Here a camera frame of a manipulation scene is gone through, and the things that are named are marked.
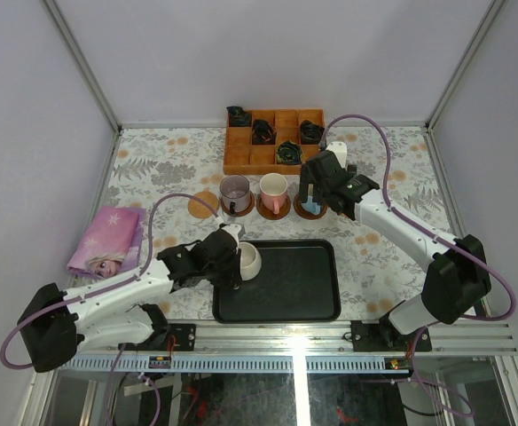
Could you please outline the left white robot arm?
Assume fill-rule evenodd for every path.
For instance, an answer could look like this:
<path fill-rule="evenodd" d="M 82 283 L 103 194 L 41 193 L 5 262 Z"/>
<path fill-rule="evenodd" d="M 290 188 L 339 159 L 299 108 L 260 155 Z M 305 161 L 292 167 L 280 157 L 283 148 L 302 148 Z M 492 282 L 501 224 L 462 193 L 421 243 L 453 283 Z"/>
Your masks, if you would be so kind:
<path fill-rule="evenodd" d="M 80 351 L 121 344 L 163 348 L 169 323 L 160 304 L 202 281 L 238 288 L 243 234 L 242 225 L 222 224 L 204 240 L 166 248 L 148 264 L 96 284 L 39 288 L 18 321 L 31 367 L 49 372 Z"/>

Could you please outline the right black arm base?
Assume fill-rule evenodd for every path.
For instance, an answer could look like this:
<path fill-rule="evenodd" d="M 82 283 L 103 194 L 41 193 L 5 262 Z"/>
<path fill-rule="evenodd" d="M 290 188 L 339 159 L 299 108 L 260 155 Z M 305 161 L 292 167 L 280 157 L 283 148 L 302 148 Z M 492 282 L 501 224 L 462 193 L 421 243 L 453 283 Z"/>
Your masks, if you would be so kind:
<path fill-rule="evenodd" d="M 416 331 L 402 335 L 391 324 L 389 313 L 375 321 L 352 320 L 349 325 L 350 330 L 341 338 L 352 344 L 354 352 L 432 351 L 431 340 L 424 338 L 427 328 L 419 339 L 416 339 Z"/>

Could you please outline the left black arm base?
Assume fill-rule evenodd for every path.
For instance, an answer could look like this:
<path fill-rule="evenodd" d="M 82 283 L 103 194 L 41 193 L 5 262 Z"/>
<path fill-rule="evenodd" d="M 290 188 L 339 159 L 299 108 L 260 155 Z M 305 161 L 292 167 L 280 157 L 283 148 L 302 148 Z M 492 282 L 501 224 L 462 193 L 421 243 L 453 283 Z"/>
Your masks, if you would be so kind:
<path fill-rule="evenodd" d="M 139 337 L 132 332 L 119 342 L 119 348 L 126 351 L 191 352 L 196 342 L 196 325 L 171 323 L 157 304 L 140 304 L 130 310 L 136 314 L 127 324 L 140 326 Z"/>

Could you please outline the light blue ceramic cup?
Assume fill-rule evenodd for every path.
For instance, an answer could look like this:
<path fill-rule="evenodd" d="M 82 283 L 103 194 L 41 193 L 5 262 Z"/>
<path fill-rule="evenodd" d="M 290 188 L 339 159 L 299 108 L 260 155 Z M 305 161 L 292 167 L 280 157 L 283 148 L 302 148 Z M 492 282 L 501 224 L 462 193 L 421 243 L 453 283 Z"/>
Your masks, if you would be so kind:
<path fill-rule="evenodd" d="M 309 214 L 317 216 L 321 213 L 322 207 L 319 203 L 314 201 L 314 188 L 309 185 L 307 191 L 307 200 L 302 203 L 302 208 Z"/>

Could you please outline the white ceramic cup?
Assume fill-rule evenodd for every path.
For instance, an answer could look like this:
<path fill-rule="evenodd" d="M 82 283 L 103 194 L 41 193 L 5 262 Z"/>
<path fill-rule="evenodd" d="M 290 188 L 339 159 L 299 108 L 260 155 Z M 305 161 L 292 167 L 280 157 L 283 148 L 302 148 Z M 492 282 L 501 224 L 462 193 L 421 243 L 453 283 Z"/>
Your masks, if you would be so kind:
<path fill-rule="evenodd" d="M 240 275 L 243 281 L 254 279 L 262 268 L 261 254 L 253 244 L 241 241 L 240 249 Z"/>

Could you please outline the pink ceramic cup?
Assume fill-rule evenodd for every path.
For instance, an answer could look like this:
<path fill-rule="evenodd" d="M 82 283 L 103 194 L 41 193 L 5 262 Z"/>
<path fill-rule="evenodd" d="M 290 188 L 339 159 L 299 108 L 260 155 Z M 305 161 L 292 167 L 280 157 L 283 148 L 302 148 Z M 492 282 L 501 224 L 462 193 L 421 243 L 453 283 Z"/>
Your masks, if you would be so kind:
<path fill-rule="evenodd" d="M 278 215 L 286 202 L 288 183 L 279 173 L 269 173 L 260 179 L 260 193 L 263 206 Z"/>

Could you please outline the brown wooden coaster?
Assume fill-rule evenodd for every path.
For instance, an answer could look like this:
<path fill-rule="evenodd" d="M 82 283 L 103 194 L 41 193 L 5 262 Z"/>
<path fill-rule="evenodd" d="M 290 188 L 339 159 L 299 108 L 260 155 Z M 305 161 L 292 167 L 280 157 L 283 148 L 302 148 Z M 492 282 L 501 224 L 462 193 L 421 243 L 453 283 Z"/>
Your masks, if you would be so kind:
<path fill-rule="evenodd" d="M 267 220 L 280 220 L 286 217 L 291 209 L 291 205 L 292 202 L 290 201 L 290 197 L 287 196 L 285 203 L 279 210 L 279 213 L 275 214 L 263 204 L 261 197 L 258 197 L 258 200 L 256 201 L 256 209 L 258 213 Z"/>
<path fill-rule="evenodd" d="M 323 217 L 327 211 L 327 206 L 323 206 L 318 214 L 310 213 L 302 207 L 298 194 L 294 197 L 293 207 L 296 214 L 306 220 L 318 220 Z"/>
<path fill-rule="evenodd" d="M 248 203 L 247 207 L 245 209 L 243 209 L 242 211 L 235 210 L 235 201 L 230 201 L 230 205 L 227 206 L 224 203 L 224 199 L 221 198 L 219 203 L 220 203 L 220 207 L 221 207 L 222 211 L 229 217 L 244 217 L 245 215 L 249 214 L 253 210 L 253 208 L 255 206 L 255 195 L 252 192 L 249 193 L 249 203 Z"/>

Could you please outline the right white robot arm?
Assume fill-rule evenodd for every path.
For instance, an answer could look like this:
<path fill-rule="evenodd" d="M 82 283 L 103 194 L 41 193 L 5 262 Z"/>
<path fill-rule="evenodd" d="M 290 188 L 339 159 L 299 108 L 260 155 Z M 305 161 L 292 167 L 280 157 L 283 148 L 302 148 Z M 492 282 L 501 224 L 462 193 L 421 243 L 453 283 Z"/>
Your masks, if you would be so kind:
<path fill-rule="evenodd" d="M 491 291 L 489 274 L 474 261 L 485 260 L 476 237 L 433 232 L 387 201 L 379 184 L 344 165 L 330 149 L 310 157 L 301 167 L 300 201 L 311 190 L 315 203 L 380 233 L 426 273 L 421 293 L 382 317 L 379 336 L 386 348 L 403 348 L 412 332 L 433 322 L 455 322 Z"/>

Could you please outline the purple ceramic cup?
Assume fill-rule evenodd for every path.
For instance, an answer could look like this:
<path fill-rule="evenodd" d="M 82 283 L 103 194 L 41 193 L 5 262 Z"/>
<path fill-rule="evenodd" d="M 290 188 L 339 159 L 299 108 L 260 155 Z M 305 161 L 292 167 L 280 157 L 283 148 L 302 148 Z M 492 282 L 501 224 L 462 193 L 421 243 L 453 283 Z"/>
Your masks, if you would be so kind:
<path fill-rule="evenodd" d="M 222 207 L 230 216 L 244 212 L 251 203 L 250 184 L 244 176 L 225 177 L 220 183 L 219 191 Z"/>

